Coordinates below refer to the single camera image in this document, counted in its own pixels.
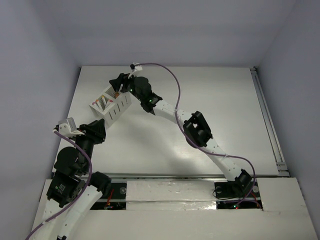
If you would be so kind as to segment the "orange capped white marker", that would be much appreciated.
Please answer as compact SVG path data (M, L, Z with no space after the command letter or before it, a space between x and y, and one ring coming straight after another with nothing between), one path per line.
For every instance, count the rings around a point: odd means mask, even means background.
M100 101L98 99L96 99L96 104L99 107L99 109L103 110L102 105L100 104Z

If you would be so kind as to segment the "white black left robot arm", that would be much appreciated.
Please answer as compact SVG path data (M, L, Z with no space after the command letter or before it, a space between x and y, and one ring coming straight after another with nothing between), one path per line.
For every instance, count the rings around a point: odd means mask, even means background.
M106 139L104 119L76 126L72 117L61 120L53 133L71 145L62 148L54 164L55 173L46 193L44 229L35 239L69 240L91 207L108 197L112 179L93 172L94 146Z

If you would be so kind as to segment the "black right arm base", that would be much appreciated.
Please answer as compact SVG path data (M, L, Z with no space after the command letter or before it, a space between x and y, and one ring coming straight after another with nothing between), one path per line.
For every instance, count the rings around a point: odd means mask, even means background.
M216 199L217 210L238 210L238 209L263 209L261 200L260 189L258 183L255 182L253 189L249 195L240 202L251 189L248 186L244 192L236 189L232 182L216 182L212 192L213 197Z

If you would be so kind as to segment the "yellow capped white marker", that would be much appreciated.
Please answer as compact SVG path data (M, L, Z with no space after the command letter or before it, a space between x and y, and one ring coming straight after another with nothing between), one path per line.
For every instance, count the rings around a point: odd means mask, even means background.
M103 107L106 108L108 102L106 101L106 98L105 98L104 95L101 96L101 101L102 101L102 103L103 103Z

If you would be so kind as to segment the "pink capped white marker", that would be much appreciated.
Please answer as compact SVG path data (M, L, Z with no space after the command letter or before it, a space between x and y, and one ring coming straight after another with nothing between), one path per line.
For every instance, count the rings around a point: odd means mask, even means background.
M94 101L92 104L92 107L94 107L96 110L100 110L100 107L98 106L98 103Z

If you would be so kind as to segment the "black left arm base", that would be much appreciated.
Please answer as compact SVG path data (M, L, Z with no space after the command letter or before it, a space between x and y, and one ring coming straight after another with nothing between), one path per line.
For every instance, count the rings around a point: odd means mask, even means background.
M111 184L111 191L108 196L100 198L93 206L91 210L125 210L126 209L126 182L114 182Z

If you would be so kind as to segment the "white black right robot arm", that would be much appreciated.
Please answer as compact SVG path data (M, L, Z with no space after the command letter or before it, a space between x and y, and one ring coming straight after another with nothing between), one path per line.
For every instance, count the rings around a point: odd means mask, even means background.
M227 181L231 182L230 190L235 196L242 196L248 191L248 185L255 176L251 176L232 160L243 160L243 157L228 155L221 149L200 111L189 113L169 104L152 91L146 77L121 73L109 83L115 92L132 94L145 112L177 124L188 144L207 155Z

